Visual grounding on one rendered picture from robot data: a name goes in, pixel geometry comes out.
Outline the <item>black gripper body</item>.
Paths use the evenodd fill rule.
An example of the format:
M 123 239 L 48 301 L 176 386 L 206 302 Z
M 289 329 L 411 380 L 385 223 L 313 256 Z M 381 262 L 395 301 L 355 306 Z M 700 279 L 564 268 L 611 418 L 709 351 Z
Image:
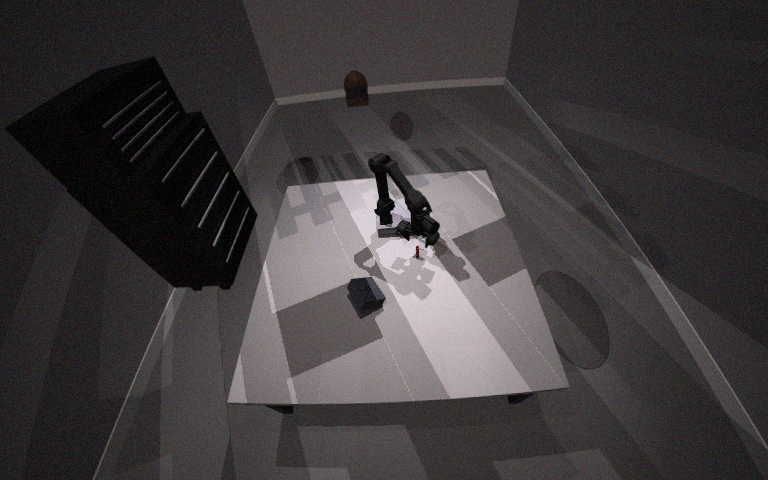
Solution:
M 410 226 L 408 226 L 409 224 Z M 400 223 L 396 227 L 396 230 L 397 232 L 400 232 L 400 233 L 405 233 L 406 231 L 408 231 L 417 236 L 420 236 L 420 235 L 425 236 L 427 237 L 426 242 L 431 245 L 435 245 L 435 243 L 440 237 L 440 234 L 438 232 L 436 232 L 434 235 L 430 235 L 428 232 L 424 231 L 424 229 L 421 228 L 420 225 L 414 225 L 412 224 L 412 222 L 410 223 L 405 220 L 400 221 Z

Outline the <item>grey sloped panel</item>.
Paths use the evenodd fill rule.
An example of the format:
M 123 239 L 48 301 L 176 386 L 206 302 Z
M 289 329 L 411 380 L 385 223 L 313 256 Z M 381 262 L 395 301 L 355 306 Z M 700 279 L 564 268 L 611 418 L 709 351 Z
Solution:
M 360 319 L 383 307 L 386 300 L 372 277 L 351 279 L 347 290 L 350 293 L 347 297 Z

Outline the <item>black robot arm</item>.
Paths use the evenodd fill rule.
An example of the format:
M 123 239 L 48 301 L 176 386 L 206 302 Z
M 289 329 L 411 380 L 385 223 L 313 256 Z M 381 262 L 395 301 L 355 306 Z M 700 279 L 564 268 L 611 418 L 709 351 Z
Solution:
M 390 211 L 394 209 L 395 204 L 389 197 L 386 176 L 389 174 L 405 197 L 407 209 L 411 212 L 412 224 L 420 225 L 430 235 L 434 235 L 439 230 L 440 223 L 430 217 L 432 209 L 427 198 L 411 185 L 391 156 L 380 153 L 368 160 L 368 166 L 376 178 L 379 199 L 374 211 L 380 217 L 380 225 L 393 223 Z M 427 209 L 423 210 L 425 207 Z

